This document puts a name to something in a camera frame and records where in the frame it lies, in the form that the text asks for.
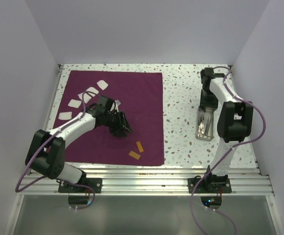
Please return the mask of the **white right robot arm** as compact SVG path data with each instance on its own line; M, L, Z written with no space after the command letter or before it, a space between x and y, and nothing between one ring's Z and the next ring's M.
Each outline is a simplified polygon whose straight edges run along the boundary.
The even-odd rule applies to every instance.
M216 191L228 178L228 171L238 144L251 133L253 107L246 103L226 83L224 73L214 68L200 72L201 94L197 110L196 138L211 141L214 132L219 137L215 157L207 167L203 186Z

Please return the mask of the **steel instrument tray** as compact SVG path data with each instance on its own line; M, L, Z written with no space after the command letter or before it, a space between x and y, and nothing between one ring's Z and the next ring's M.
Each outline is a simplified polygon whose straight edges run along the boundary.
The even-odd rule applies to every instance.
M211 141L214 138L214 110L199 106L197 109L196 138Z

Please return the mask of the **silver scalpel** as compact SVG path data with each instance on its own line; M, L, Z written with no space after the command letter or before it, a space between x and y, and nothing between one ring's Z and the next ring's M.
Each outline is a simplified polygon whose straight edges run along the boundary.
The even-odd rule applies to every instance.
M210 121L214 117L213 111L212 110L206 110L205 112L202 112L202 121Z

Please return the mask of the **orange bandage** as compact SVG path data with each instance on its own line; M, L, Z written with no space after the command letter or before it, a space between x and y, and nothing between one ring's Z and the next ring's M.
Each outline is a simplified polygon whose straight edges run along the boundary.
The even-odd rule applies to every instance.
M143 147L142 147L141 142L137 141L137 142L136 142L136 145L137 145L138 151L139 151L140 153L142 153L142 152L144 151L144 149L143 149Z
M140 154L138 154L138 153L136 153L136 152L134 152L134 151L130 151L130 152L129 152L129 156L135 158L136 160L139 160L140 157L141 157Z

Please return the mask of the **steel forceps scissors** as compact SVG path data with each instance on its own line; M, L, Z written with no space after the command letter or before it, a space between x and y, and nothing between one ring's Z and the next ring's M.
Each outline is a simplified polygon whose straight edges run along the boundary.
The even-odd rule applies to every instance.
M201 120L201 117L202 115L198 118L197 134L200 138L203 138L205 134L205 123Z

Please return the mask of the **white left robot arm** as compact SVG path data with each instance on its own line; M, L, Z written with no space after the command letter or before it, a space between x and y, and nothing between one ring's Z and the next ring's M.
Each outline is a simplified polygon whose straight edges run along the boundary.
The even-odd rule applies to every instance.
M132 133L125 113L117 109L116 101L101 96L98 102L84 106L75 118L50 131L38 130L32 139L25 165L49 179L69 182L76 192L86 189L84 172L66 163L66 148L83 134L106 126L115 137Z

